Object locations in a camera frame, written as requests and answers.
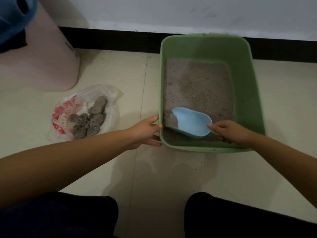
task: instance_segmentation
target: litter scoop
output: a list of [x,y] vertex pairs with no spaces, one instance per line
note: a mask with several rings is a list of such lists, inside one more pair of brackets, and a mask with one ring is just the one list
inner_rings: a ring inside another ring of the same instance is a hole
[[209,123],[212,120],[208,115],[183,107],[173,108],[165,119],[165,127],[193,139],[204,138],[209,133],[219,136],[207,127]]

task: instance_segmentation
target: plastic bag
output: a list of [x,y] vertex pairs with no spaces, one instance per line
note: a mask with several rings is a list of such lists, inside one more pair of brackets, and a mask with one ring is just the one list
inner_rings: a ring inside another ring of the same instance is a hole
[[72,140],[71,131],[75,124],[69,120],[69,116],[71,114],[87,113],[99,96],[106,96],[108,104],[105,108],[106,119],[98,134],[111,131],[120,117],[116,101],[122,96],[122,92],[111,85],[93,85],[66,97],[55,107],[50,125],[49,140],[52,143]]

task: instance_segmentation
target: litter box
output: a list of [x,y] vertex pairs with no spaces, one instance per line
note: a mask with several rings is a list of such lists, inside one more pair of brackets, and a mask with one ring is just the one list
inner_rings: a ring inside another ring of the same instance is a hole
[[[256,75],[248,42],[238,36],[219,34],[193,34],[169,36],[161,44],[161,79],[159,99],[159,123],[163,124],[163,95],[166,62],[170,58],[199,62],[223,63],[227,66],[234,89],[234,121],[265,135],[264,120]],[[238,144],[205,140],[179,140],[170,144],[164,138],[163,128],[159,136],[170,148],[209,153],[246,152],[250,149]]]

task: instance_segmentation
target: black baseboard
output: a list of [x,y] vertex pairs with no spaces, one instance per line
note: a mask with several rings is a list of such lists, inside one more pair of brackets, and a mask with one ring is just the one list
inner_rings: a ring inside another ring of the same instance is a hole
[[[74,48],[160,53],[173,34],[60,27]],[[254,59],[317,63],[317,41],[245,38]]]

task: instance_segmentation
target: pink trash can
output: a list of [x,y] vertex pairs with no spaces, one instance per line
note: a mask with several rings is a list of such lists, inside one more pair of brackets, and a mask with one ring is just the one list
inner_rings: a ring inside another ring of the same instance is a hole
[[25,27],[27,46],[0,53],[0,75],[39,90],[72,88],[78,80],[79,55],[37,0],[18,1],[35,9],[34,18]]

